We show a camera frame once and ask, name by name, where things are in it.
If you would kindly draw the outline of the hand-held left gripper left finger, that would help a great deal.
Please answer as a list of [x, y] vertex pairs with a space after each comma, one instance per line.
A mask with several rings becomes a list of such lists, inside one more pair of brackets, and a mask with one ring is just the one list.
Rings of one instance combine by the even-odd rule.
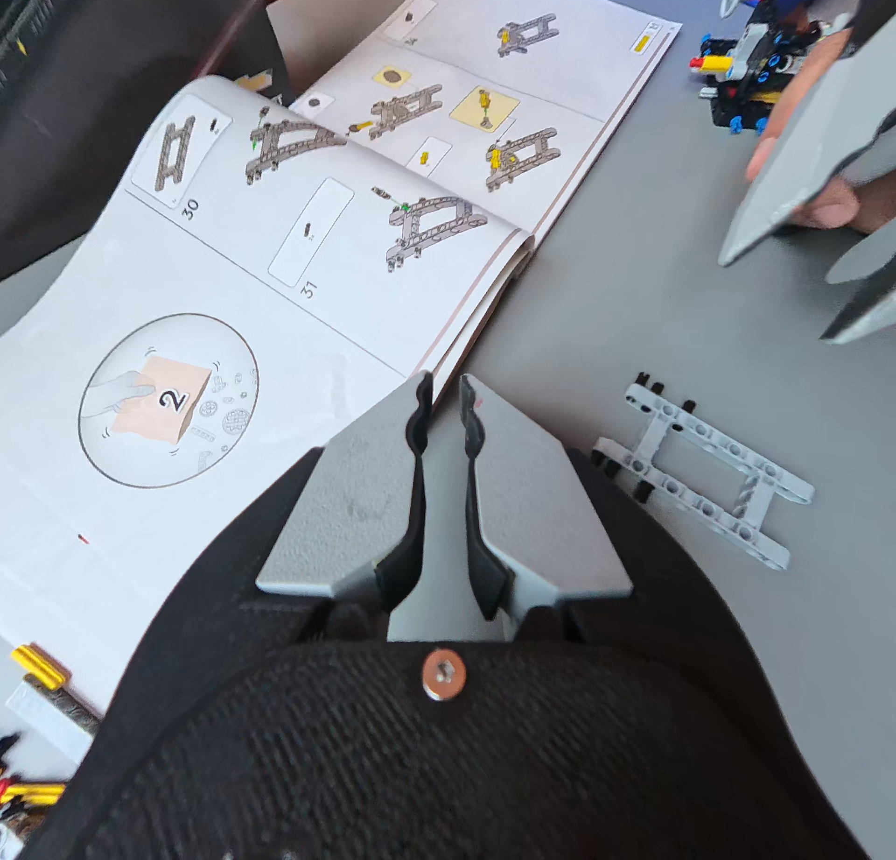
[[433, 376], [413, 375], [332, 437], [255, 584], [266, 594], [397, 608], [419, 582]]

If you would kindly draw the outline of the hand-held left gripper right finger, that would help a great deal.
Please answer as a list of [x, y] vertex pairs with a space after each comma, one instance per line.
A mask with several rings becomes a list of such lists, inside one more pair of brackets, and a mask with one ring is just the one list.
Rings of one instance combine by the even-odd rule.
[[632, 595], [633, 582], [563, 446], [478, 378], [459, 382], [469, 583], [486, 620]]

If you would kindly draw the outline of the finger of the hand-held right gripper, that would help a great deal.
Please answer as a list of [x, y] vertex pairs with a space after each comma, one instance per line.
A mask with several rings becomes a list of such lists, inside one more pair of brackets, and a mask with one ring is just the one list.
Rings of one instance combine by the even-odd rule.
[[819, 338], [845, 345], [895, 325], [894, 230], [877, 230], [843, 254], [825, 275], [826, 283], [857, 281], [857, 293]]
[[843, 170], [869, 181], [894, 165], [895, 22], [837, 60], [795, 110], [722, 244], [728, 267], [785, 225]]

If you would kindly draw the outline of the black lego vehicle assembly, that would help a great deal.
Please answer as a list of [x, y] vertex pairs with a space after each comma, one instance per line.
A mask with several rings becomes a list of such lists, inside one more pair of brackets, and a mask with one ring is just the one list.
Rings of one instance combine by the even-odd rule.
[[810, 17], [815, 0], [721, 0], [720, 17], [742, 4], [753, 11], [735, 40], [706, 34], [689, 70], [702, 79], [699, 96], [710, 104], [712, 122], [732, 135], [746, 129], [761, 135], [785, 88], [803, 69], [809, 52], [842, 29], [849, 19], [833, 22]]

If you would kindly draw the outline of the lego instruction booklet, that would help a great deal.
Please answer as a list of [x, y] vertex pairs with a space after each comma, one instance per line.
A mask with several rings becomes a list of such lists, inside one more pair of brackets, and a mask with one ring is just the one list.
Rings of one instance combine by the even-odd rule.
[[2, 336], [2, 639], [105, 712], [232, 519], [413, 376], [439, 398], [681, 29], [406, 0], [289, 107], [175, 93]]

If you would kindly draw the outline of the yellow lego axle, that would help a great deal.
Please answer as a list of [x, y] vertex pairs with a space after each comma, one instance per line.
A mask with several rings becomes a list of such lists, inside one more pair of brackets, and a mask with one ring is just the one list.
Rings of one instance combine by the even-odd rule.
[[34, 643], [17, 646], [11, 651], [10, 658], [31, 681], [48, 691], [59, 691], [71, 680], [68, 669]]

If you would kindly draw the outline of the light grey lego beam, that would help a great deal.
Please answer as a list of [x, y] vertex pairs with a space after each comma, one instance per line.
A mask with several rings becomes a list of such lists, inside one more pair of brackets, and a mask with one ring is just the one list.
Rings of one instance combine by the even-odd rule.
[[76, 765], [91, 749], [101, 723], [94, 710], [66, 687], [52, 690], [32, 674], [22, 677], [6, 699], [6, 708]]

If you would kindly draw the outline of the person's right hand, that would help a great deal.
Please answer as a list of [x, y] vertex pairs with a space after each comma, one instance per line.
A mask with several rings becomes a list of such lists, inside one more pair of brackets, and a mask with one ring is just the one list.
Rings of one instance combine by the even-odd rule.
[[[752, 182], [760, 173], [792, 114], [809, 89], [841, 56], [851, 32], [850, 28], [846, 28], [821, 40], [805, 58], [803, 67], [771, 111], [767, 127], [745, 170], [747, 182]], [[840, 176], [832, 178], [818, 196], [795, 211], [790, 222], [815, 229], [849, 226], [868, 234], [886, 225], [894, 216], [895, 171], [890, 171], [859, 186], [851, 186]]]

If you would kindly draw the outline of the black chair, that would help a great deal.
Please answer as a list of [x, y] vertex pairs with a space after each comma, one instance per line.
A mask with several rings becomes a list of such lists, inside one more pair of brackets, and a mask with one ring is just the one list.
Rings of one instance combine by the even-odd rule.
[[207, 74], [296, 95], [263, 0], [1, 0], [1, 277], [84, 234], [144, 133]]

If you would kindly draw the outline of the light grey lego frame assembly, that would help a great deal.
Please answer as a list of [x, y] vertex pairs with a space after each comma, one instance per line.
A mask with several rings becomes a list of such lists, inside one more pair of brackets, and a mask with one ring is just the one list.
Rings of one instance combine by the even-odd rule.
[[624, 403], [639, 420], [636, 436], [599, 437], [591, 462], [609, 479], [630, 480], [642, 506], [665, 502], [765, 567], [786, 571], [791, 552], [767, 531], [770, 510], [784, 502], [806, 507], [815, 488], [704, 419], [692, 398], [667, 395], [647, 372], [625, 388]]

